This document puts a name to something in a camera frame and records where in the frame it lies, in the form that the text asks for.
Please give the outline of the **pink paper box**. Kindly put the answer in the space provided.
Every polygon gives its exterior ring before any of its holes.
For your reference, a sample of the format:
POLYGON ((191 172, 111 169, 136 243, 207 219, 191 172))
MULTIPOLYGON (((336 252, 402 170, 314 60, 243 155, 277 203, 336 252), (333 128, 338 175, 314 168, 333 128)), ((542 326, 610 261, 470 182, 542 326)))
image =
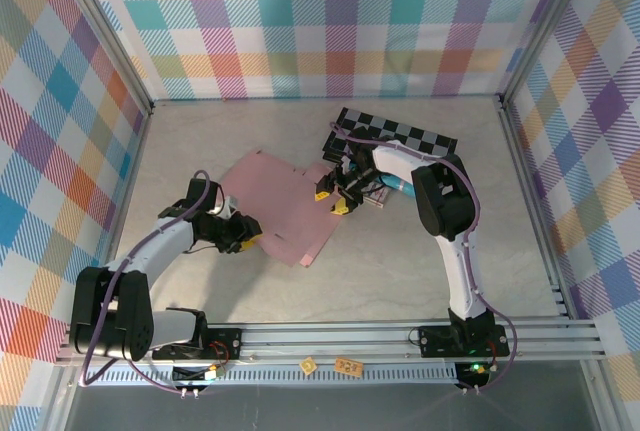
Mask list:
POLYGON ((266 254, 288 266, 309 267, 341 221, 331 212, 337 195, 315 199, 316 184, 328 172, 321 163, 298 168, 254 150, 226 172, 221 185, 242 214, 258 221, 257 243, 266 254))

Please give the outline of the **small printed card box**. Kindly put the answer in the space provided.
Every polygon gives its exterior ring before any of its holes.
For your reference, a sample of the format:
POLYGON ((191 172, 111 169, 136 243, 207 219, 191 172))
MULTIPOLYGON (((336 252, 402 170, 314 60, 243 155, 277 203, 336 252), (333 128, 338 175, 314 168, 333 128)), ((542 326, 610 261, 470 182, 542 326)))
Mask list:
POLYGON ((383 208, 389 197, 391 189, 384 185, 374 185, 370 189, 363 192, 365 202, 383 208))

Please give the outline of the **teal marker pen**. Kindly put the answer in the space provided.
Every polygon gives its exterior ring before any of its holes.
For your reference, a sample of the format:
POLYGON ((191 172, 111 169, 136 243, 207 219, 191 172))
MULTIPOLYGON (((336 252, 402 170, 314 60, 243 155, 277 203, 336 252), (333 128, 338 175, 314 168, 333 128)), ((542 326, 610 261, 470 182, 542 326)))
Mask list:
POLYGON ((404 193, 409 197, 412 197, 412 198, 415 197, 415 191, 414 191, 413 185, 410 182, 405 181, 393 174, 382 174, 379 177, 379 181, 385 186, 401 191, 402 193, 404 193))

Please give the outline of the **black grey checkered board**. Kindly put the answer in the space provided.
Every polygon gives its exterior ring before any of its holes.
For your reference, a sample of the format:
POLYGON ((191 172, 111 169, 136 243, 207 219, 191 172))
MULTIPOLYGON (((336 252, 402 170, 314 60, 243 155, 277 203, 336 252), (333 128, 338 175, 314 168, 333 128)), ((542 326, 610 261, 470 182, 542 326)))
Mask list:
POLYGON ((400 141, 422 153, 446 156, 456 151, 458 140, 390 119, 343 107, 336 124, 347 134, 376 141, 400 141))

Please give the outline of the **rectangular wooden tag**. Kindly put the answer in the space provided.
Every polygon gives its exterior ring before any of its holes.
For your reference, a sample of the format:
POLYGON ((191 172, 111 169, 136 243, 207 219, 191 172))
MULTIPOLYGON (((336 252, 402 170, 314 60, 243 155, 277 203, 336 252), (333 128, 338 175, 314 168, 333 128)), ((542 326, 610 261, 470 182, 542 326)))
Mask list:
POLYGON ((334 371, 339 374, 361 378, 363 376, 364 364, 345 357, 337 357, 334 364, 334 371))

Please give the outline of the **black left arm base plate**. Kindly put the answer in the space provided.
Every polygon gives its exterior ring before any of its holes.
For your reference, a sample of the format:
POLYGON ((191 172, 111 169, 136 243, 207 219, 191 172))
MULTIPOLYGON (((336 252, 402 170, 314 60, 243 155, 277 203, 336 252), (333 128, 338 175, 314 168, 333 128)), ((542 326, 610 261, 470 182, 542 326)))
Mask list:
POLYGON ((204 327, 190 341, 170 343, 152 352, 155 360, 237 360, 242 345, 240 328, 204 327))

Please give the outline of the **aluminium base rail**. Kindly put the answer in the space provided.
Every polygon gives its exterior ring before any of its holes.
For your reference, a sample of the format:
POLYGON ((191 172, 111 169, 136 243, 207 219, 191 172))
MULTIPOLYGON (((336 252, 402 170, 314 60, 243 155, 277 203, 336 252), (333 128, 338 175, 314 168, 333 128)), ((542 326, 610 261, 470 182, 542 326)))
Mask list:
MULTIPOLYGON (((312 357, 331 364, 337 357, 365 364, 395 362, 471 362, 500 364, 521 361, 581 361, 604 358, 593 322, 557 318, 523 318, 505 328, 510 354, 492 358, 423 358, 418 345, 420 326, 448 326, 444 321, 374 321, 319 323, 211 323, 210 328, 240 328, 242 345, 234 364, 298 364, 312 357)), ((212 364, 207 360, 155 360, 149 351, 139 364, 212 364)))

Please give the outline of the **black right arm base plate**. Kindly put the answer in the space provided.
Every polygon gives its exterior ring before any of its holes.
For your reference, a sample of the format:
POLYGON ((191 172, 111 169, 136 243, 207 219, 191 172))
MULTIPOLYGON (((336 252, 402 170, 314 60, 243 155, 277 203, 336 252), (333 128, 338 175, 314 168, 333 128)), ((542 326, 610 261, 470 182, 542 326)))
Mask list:
POLYGON ((420 326, 418 345, 423 358, 492 358, 510 354, 505 328, 494 325, 468 337, 460 325, 420 326))

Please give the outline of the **aluminium frame post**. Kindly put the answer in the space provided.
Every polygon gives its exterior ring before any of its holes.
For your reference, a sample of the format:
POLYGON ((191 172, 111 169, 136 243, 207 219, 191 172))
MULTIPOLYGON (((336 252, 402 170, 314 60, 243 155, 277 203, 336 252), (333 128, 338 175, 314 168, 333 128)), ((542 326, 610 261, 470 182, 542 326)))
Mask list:
POLYGON ((532 37, 524 48, 520 58, 516 61, 514 70, 504 87, 504 91, 499 94, 500 103, 504 109, 514 100, 516 94, 525 84, 545 43, 556 29, 570 1, 571 0, 547 0, 547 3, 542 8, 540 18, 533 28, 532 37))
POLYGON ((76 2, 97 39, 104 46, 114 68, 121 75, 124 84, 131 92, 136 103, 145 111, 147 116, 152 115, 154 109, 153 100, 120 42, 100 1, 76 0, 76 2))

